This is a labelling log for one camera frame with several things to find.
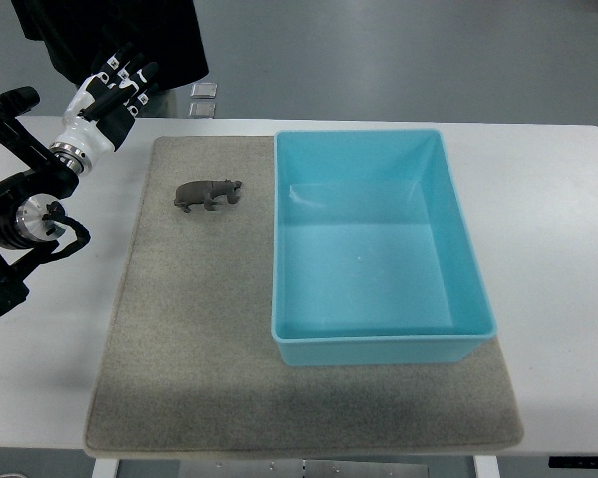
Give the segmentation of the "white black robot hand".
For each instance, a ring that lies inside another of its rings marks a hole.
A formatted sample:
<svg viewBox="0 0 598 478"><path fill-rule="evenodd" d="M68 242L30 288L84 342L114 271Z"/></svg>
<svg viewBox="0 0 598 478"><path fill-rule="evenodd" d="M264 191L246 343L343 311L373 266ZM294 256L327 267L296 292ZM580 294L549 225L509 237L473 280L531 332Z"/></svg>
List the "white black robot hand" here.
<svg viewBox="0 0 598 478"><path fill-rule="evenodd" d="M78 175L120 148L136 116L157 90L157 62L131 44L122 46L78 87L62 116L63 131L51 152Z"/></svg>

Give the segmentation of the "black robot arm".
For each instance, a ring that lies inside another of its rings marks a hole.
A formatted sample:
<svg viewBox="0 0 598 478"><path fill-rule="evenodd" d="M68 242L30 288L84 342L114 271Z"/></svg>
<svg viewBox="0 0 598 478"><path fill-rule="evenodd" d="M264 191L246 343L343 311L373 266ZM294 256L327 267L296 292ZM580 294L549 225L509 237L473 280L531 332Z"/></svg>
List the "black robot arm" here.
<svg viewBox="0 0 598 478"><path fill-rule="evenodd" d="M25 279L37 267L91 240L60 203L76 190L86 156L71 146L44 146L18 121L39 101L30 86L0 94L0 144L28 167L0 181L0 317L26 300Z"/></svg>

